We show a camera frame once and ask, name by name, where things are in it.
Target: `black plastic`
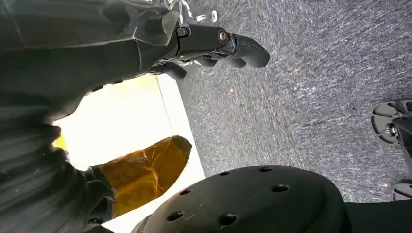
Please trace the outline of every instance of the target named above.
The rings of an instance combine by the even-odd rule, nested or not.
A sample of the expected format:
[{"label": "black plastic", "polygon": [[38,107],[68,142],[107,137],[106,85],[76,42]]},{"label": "black plastic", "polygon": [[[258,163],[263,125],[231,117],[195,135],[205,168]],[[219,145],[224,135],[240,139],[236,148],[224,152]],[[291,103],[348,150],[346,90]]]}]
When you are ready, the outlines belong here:
[{"label": "black plastic", "polygon": [[[235,68],[242,68],[248,63],[252,67],[262,68],[269,62],[269,53],[255,40],[233,33],[223,28],[197,24],[184,24],[188,36],[179,39],[180,60],[196,60],[211,67],[216,60],[225,59]],[[225,35],[222,41],[219,35]]]},{"label": "black plastic", "polygon": [[8,41],[0,52],[125,40],[164,46],[179,19],[144,0],[5,0],[0,9],[2,40]]},{"label": "black plastic", "polygon": [[381,103],[374,108],[371,120],[375,133],[382,141],[403,147],[412,177],[412,100]]},{"label": "black plastic", "polygon": [[107,221],[110,188],[86,181],[51,146],[60,134],[51,124],[84,94],[144,74],[173,48],[142,46],[154,47],[124,41],[0,53],[0,233],[79,233]]},{"label": "black plastic", "polygon": [[412,199],[412,182],[398,183],[392,191],[393,200],[409,200]]},{"label": "black plastic", "polygon": [[132,233],[406,233],[411,210],[412,200],[344,203],[319,174],[254,166],[182,190]]}]

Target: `bolt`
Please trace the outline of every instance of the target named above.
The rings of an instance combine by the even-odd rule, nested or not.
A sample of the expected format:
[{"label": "bolt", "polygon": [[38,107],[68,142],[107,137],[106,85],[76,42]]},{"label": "bolt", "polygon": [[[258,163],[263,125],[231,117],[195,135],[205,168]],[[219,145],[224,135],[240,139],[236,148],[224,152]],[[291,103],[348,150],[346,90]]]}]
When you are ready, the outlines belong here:
[{"label": "bolt", "polygon": [[229,41],[229,35],[226,31],[221,30],[218,32],[218,41],[223,45],[227,44]]},{"label": "bolt", "polygon": [[178,37],[185,37],[189,35],[188,30],[185,27],[180,27],[177,29],[177,36]]},{"label": "bolt", "polygon": [[387,124],[385,127],[385,133],[392,137],[396,136],[396,126],[393,123]]}]

